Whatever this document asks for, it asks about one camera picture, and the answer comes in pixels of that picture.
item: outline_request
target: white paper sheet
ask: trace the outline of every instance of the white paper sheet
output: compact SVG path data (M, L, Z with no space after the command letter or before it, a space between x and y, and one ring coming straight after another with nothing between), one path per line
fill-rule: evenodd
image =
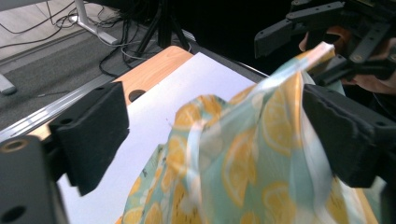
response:
M156 146L166 143L177 110L202 94L230 100L252 84L204 54L194 55L128 106L130 133L97 189L79 197L66 177L61 178L59 185L69 222L114 223L122 215L128 193L151 153Z

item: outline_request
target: fabric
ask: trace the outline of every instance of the fabric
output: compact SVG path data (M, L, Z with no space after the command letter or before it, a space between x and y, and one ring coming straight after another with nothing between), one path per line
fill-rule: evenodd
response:
M302 108L322 43L226 102L202 95L176 114L118 223L374 223L361 192L332 176Z

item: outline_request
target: wire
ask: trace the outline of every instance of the wire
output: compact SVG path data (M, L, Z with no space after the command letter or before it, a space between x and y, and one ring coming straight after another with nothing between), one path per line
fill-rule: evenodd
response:
M53 23L53 21L52 21L52 15L50 14L50 5L49 5L49 2L47 1L46 3L47 3L47 9L49 10L50 23L51 23L52 25L55 25L55 23Z
M123 18L120 15L116 15L111 17L110 15L107 16L107 18L105 20L102 20L100 18L100 14L103 12L103 9L101 11L99 11L98 15L96 16L98 18L99 21L95 21L92 19L92 17L89 17L88 20L93 23L96 26L99 27L103 27L103 28L111 28L113 27L115 24L117 24L120 21L123 21Z
M35 4L35 7L41 12L41 14L43 14L45 18L47 18L47 15L41 10L41 8L37 4Z
M137 59L137 60L148 60L149 58L142 58L142 57L136 57L136 56L132 56L132 55L129 55L127 52L125 52L124 51L124 49L121 49L121 51L122 51L122 53L125 55L125 56L128 56L128 57L130 57L130 58L132 58L132 59ZM158 54L159 52L147 52L147 53L145 53L145 54Z
M57 21L55 22L56 27L58 27L58 28L63 28L63 29L67 29L67 28L72 28L72 27L74 27L74 25L75 25L76 23L78 23L78 21L77 21L77 20L71 21L70 18L75 17L75 16L78 16L77 13L73 13L76 9L77 9L76 7L73 8L72 10L69 11L69 13L67 13L67 16L64 16L64 17L60 18L59 20L57 20ZM67 19L67 21L69 22L69 24L68 24L67 26L64 25L64 21L65 21L66 19Z
M30 42L23 42L23 43L17 43L17 44L4 45L4 46L1 46L0 49L12 47L12 46L18 46L18 45L34 44L34 43L37 43L37 42L45 41L45 40L48 40L48 39L50 39L51 37L55 36L56 34L58 34L61 30L62 30L62 27L60 27L60 28L59 28L57 31L55 31L55 33L53 33L52 35L47 36L46 38L43 38L43 39L39 39L39 40L35 40L35 41L30 41Z
M134 40L134 38L136 37L137 33L139 32L139 28L140 28L139 23L136 22L135 24L136 24L136 31L134 32L134 35L132 36L131 40L130 40L128 43L131 43L131 42ZM123 52L124 49L128 49L128 46L129 46L129 45L127 45L127 46L125 46L125 47L122 47L121 52ZM127 67L129 67L130 69L132 69L132 66L129 65L129 64L127 63L127 61L126 61L125 54L122 54L122 61L124 62L124 64L125 64Z
M32 26L32 27L30 27L30 28L28 28L28 29L26 29L26 30L23 30L23 31L18 31L18 32L11 31L11 30L9 30L6 26L4 26L4 25L1 24L1 23L0 23L0 26L3 27L4 29L6 29L8 32L14 34L14 35L26 33L26 32L28 32L28 31L30 31L30 30L35 29L37 26L40 26L40 25L43 24L44 22L46 22L46 21L52 19L52 17L57 16L59 13L65 11L68 7L72 6L73 3L74 3L74 1L73 1L72 3L70 3L69 5L67 5L66 7L64 7L63 9L61 9L59 12L55 13L53 16L51 16L51 17L47 18L46 20L40 22L39 24L37 24L37 25L35 25L35 26Z
M120 41L121 44L125 43L128 40L129 26L130 26L129 20L124 20L123 21L123 25L122 25L122 38L121 38L121 41ZM119 77L119 75L109 73L103 68L103 63L106 62L108 59L110 59L110 57L113 56L114 53L119 48L120 48L120 46L115 47L113 50L110 51L109 54L107 54L107 56L102 61L99 62L99 69L100 69L100 71L103 74L111 76L111 77Z

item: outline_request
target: black cable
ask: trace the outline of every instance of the black cable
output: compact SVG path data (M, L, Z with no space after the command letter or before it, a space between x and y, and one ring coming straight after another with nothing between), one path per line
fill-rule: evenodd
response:
M102 28L112 28L112 27L114 27L114 25L116 25L118 22L124 21L124 20L125 20L122 16L110 18L110 19L107 19L107 20L105 20L105 21L104 21L104 20L101 20L101 19L100 19L100 15L101 15L104 11L105 11L105 7L102 6L101 10L97 13L97 16L96 16L96 17L98 18L99 22L93 20L92 18L88 18L88 20L89 20L93 25L96 25L96 26L102 27Z
M128 51L129 44L132 43L132 42L134 41L134 39L136 38L137 33L139 32L139 28L140 28L139 24L136 23L136 31L134 32L134 36L132 36L131 40L128 42L128 45L122 47L122 49L121 49L122 60L123 60L124 64L125 64L127 67L129 67L130 69L132 69L133 67L132 67L131 65L129 65L129 63L127 62L127 59L126 59L126 56L127 56L127 55L125 55L123 52Z
M46 3L47 3L47 9L49 10L50 23L51 23L52 25L55 25L55 23L53 23L53 21L52 21L52 15L50 14L50 5L49 5L49 2L47 1Z
M64 21L67 19L66 17L67 17L67 16L61 17L58 21L62 21L62 23L64 23ZM30 41L30 42L17 43L17 44L4 45L4 46L1 46L0 49L8 48L8 47L11 47L11 46L18 46L18 45L25 45L25 44L34 44L34 43L37 43L37 42L41 42L41 41L44 41L44 40L48 40L48 39L50 39L51 37L53 37L53 36L55 36L56 34L58 34L61 30L62 30L62 27L60 27L57 31L55 31L55 33L53 33L53 34L50 35L50 36L47 36L47 37L44 38L44 39L39 39L39 40L35 40L35 41Z
M72 13L75 9L76 9L76 8L72 9L71 11L69 11L69 13L67 13L66 16L63 16L63 17L61 17L60 19L58 19L58 20L55 22L56 27L58 27L58 28L70 28L70 27L73 27L75 24L77 24L77 23L78 23L77 20L75 20L75 21L70 21L70 18L71 18L71 17L78 16L77 13ZM65 22L66 20L70 23L68 26L64 26L64 22Z
M114 53L120 49L120 46L122 46L123 44L126 44L126 42L128 41L128 33L129 33L129 20L123 20L123 25L122 25L122 38L120 41L120 44L118 46L116 46L113 50L110 51L109 54L107 54L107 56L99 62L99 69L100 71L108 76L111 77L119 77L119 75L116 74L112 74L107 72L104 68L103 68L103 63L106 62L108 59L110 59L110 57L112 57L114 55Z
M26 33L26 32L28 32L28 31L30 31L30 30L33 30L33 29L35 29L37 26L39 26L39 25L43 24L44 22L46 22L46 21L48 21L48 20L51 20L51 19L52 19L52 17L55 17L55 16L57 16L59 13L61 13L61 12L65 11L65 10L66 10L68 7L72 6L72 5L73 5L73 3L74 3L74 2L70 3L69 5L67 5L66 7L64 7L63 9L61 9L59 12L55 13L53 16L51 16L51 17L47 18L46 20L44 20L44 21L40 22L39 24L37 24L37 25L35 25L35 26L33 26L33 27L30 27L30 28L28 28L28 29L26 29L26 30L24 30L24 31L13 32L13 31L10 31L10 30L9 30L9 29L8 29L6 26L4 26L4 25L3 25L3 24L1 24L1 23L0 23L0 26L1 26L1 27L3 27L4 29L6 29L8 32L10 32L10 33L14 34L14 35L18 35L18 34Z
M134 37L136 36L137 31L138 31L138 28L137 28L136 31L134 32L134 36L132 37L132 39L134 39ZM129 27L128 27L128 31L125 33L125 35L126 35L126 39L125 39L125 43L126 43L126 42L128 41L128 37L129 37ZM125 64L128 68L131 69L132 67L126 62L125 54L123 53L123 50L125 49L125 47L128 47L128 45L123 46L123 47L121 48L122 61L124 62L124 64Z
M137 22L136 24L137 24L137 29L136 29L136 32L134 33L134 37L128 43L132 43L134 41L134 38L137 35L139 28L141 27L139 22ZM128 49L129 47L130 47L130 45L128 44L128 45L126 45L125 47L122 48L123 56L124 57L129 57L129 59L130 59L130 61L127 61L126 59L124 59L124 62L126 63L126 65L129 68L133 68L133 67L130 66L128 63L132 63L132 62L134 62L136 60L146 60L147 58L134 57L134 56L126 54L126 52L132 52L133 54L139 54L140 56L148 56L148 57L151 57L151 56L159 53L159 51L158 52L157 51L154 51L154 52L139 52L137 50Z

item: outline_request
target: yellow lemon print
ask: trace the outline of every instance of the yellow lemon print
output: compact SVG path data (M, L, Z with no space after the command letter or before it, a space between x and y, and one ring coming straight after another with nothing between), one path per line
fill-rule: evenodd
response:
M163 223L163 212L158 203L154 203L148 210L148 214L145 218L145 224L162 224Z
M189 129L191 125L201 119L201 111L197 104L189 103L183 105L175 117L175 128Z
M242 216L240 224L260 224L260 219L254 212L246 212Z
M326 208L336 223L348 223L347 209L342 196L340 183L336 178L332 179L332 191L326 202Z
M158 179L160 178L160 175L161 175L162 172L163 172L163 168L162 167L159 167L155 171L153 183L151 183L151 186L150 186L150 188L148 190L148 197L146 199L146 203L149 203L149 201L151 199L151 195L152 195L153 191L155 190L155 187L157 186Z
M200 96L198 97L198 101L203 104L204 110L211 115L216 115L221 112L221 104L214 95Z
M136 179L136 181L134 182L134 185L132 186L131 191L129 191L129 195L128 196L131 196L131 195L135 194L139 190L141 181L142 181L142 179L139 176Z
M200 96L198 97L198 101L203 104L205 112L212 116L212 118L206 124L207 126L212 126L220 118L222 109L221 103L214 95Z
M291 131L293 133L291 142L294 149L302 147L301 140L301 108L302 108L302 78L301 73L298 72L294 76L290 77L280 86L280 89L284 92L286 104L288 104L289 112L289 123L291 125Z
M166 165L172 167L177 174L183 176L187 172L185 151L187 139L183 136L173 134L169 139L168 156Z
M197 207L190 202L180 182L176 185L172 203L172 223L202 224Z
M240 91L237 93L228 103L231 105L237 105L241 103L247 96L248 94L256 87L257 84L254 84L253 86L250 86L243 91Z
M168 192L171 188L172 182L176 179L176 172L173 169L166 169L163 175L163 181L161 182L161 189L163 192Z
M266 209L265 223L292 223L296 205L289 196L289 186L275 182L262 191L262 203Z
M139 223L143 215L143 207L137 207L129 210L123 217L122 223L135 224Z
M117 221L115 222L115 224L122 224L122 217L119 217L119 219L117 219Z
M253 156L255 129L238 134L233 140L221 169L224 188L231 200L242 207L248 182L256 182L256 164Z
M285 156L290 155L293 129L290 124L287 102L281 89L276 89L265 105L262 115L262 134L271 149Z

